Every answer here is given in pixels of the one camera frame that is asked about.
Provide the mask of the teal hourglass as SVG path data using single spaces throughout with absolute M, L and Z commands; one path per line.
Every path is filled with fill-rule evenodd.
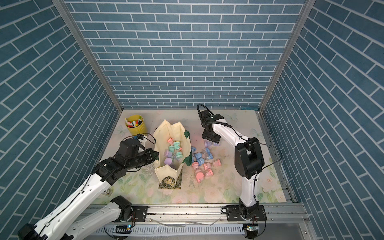
M 171 152 L 171 153 L 174 153 L 175 152 L 175 147 L 173 146 L 173 145 L 171 145 L 171 146 L 169 146 L 169 151 Z
M 173 147 L 175 148 L 175 151 L 174 151 L 175 158 L 179 161 L 183 157 L 181 142 L 175 141 L 173 144 Z

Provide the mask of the cream canvas tote bag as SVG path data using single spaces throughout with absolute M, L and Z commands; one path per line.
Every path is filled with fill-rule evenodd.
M 192 163 L 191 138 L 190 132 L 178 122 L 171 124 L 164 120 L 154 132 L 156 139 L 155 151 L 159 152 L 159 160 L 154 162 L 155 175 L 159 180 L 159 189 L 180 190 L 182 187 L 183 166 L 190 166 Z M 165 150 L 169 150 L 171 146 L 167 140 L 173 138 L 175 141 L 181 142 L 183 157 L 178 161 L 173 153 L 173 165 L 164 164 L 166 157 Z

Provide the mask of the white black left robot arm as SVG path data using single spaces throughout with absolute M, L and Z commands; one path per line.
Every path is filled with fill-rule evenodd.
M 102 209 L 78 220 L 80 214 L 128 171 L 150 165 L 159 152 L 146 148 L 148 138 L 128 137 L 120 142 L 116 154 L 96 164 L 87 179 L 63 203 L 36 224 L 25 224 L 18 231 L 21 240 L 83 240 L 108 223 L 133 224 L 132 203 L 117 196 Z

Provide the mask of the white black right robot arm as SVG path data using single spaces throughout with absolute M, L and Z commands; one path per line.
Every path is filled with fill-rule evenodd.
M 197 104 L 197 111 L 202 127 L 202 138 L 218 144 L 224 139 L 234 147 L 234 164 L 238 174 L 242 177 L 242 192 L 239 199 L 238 212 L 246 221 L 267 221 L 264 207 L 257 197 L 257 183 L 261 172 L 282 160 L 279 148 L 261 143 L 257 138 L 249 138 L 228 124 L 220 114 L 214 114 L 203 104 Z M 280 154 L 277 161 L 265 165 L 261 146 L 274 148 Z

